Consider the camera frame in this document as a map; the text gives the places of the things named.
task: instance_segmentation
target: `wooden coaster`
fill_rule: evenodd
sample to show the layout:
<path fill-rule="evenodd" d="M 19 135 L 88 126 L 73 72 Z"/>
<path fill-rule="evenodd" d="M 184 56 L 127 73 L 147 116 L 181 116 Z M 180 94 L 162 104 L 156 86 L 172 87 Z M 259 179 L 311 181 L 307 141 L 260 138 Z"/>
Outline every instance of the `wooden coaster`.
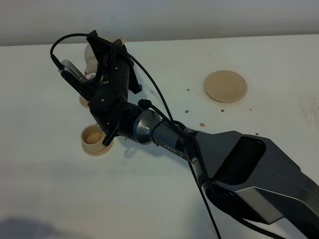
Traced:
<path fill-rule="evenodd" d="M 206 78 L 205 91 L 215 101 L 232 103 L 246 95 L 247 83 L 233 71 L 215 71 Z"/>
<path fill-rule="evenodd" d="M 107 152 L 112 148 L 112 146 L 113 146 L 113 141 L 109 144 L 109 146 L 105 147 L 104 149 L 102 149 L 102 150 L 99 151 L 99 152 L 89 152 L 89 151 L 85 148 L 85 146 L 84 146 L 83 143 L 82 143 L 81 145 L 82 145 L 83 151 L 86 152 L 86 154 L 88 154 L 88 155 L 90 155 L 90 156 L 101 156 L 101 155 L 107 153 Z"/>

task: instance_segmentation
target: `cup rim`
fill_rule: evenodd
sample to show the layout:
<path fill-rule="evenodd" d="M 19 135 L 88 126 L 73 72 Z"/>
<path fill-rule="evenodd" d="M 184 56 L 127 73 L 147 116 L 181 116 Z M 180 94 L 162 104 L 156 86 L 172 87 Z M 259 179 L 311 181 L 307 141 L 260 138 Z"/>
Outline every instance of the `cup rim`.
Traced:
<path fill-rule="evenodd" d="M 87 142 L 85 142 L 84 140 L 83 140 L 83 133 L 84 133 L 84 131 L 86 130 L 86 129 L 88 129 L 89 127 L 96 127 L 96 128 L 99 128 L 100 130 L 101 130 L 101 132 L 102 132 L 102 138 L 99 140 L 99 141 L 97 141 L 96 143 L 87 143 Z M 83 144 L 85 144 L 85 145 L 96 145 L 96 144 L 99 144 L 101 141 L 103 141 L 103 136 L 105 135 L 105 133 L 103 132 L 103 130 L 98 126 L 98 125 L 96 125 L 96 124 L 90 124 L 90 125 L 88 125 L 88 126 L 86 126 L 83 130 L 82 130 L 82 132 L 81 132 L 81 141 L 82 141 L 82 143 Z"/>

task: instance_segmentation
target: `white wall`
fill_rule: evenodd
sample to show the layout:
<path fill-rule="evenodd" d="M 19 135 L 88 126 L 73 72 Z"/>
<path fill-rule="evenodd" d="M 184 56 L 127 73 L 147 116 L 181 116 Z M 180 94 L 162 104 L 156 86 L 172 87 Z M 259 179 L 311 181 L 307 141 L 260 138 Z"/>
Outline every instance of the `white wall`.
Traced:
<path fill-rule="evenodd" d="M 319 0 L 1 1 L 0 45 L 94 29 L 129 41 L 319 33 Z"/>

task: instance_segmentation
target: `black bracket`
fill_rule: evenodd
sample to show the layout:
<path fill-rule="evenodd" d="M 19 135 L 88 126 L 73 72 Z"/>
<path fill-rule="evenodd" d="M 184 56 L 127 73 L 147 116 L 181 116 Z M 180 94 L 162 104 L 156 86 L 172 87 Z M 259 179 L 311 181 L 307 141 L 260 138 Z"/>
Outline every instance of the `black bracket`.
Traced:
<path fill-rule="evenodd" d="M 125 45 L 122 46 L 121 40 L 117 39 L 116 41 L 114 41 L 113 44 L 115 44 L 115 46 L 108 46 L 95 38 L 95 37 L 98 37 L 98 34 L 95 30 L 89 33 L 89 35 L 92 37 L 88 36 L 86 40 L 89 42 L 90 46 L 92 47 L 93 53 L 98 61 L 98 68 L 97 68 L 95 78 L 100 79 L 103 72 L 102 69 L 104 70 L 105 69 L 104 67 L 108 67 L 112 65 L 115 57 L 122 57 L 129 62 L 129 66 L 130 66 L 129 90 L 132 91 L 134 94 L 141 92 L 142 86 L 139 84 L 138 79 L 136 77 L 136 74 L 133 68 L 134 66 L 133 61 L 127 55 L 124 55 L 120 51 L 116 50 L 116 49 L 120 49 L 121 51 L 127 52 Z"/>

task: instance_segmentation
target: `cable connector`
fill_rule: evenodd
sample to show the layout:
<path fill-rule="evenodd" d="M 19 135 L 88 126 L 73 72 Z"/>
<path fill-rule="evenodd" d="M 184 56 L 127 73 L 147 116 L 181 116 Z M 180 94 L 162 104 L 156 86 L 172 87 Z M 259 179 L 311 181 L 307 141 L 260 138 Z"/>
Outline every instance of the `cable connector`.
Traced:
<path fill-rule="evenodd" d="M 60 71 L 64 69 L 64 66 L 61 64 L 58 58 L 55 57 L 55 55 L 51 55 L 51 59 Z"/>
<path fill-rule="evenodd" d="M 147 110 L 152 106 L 152 102 L 150 100 L 139 100 L 139 107 L 142 107 L 143 109 Z"/>

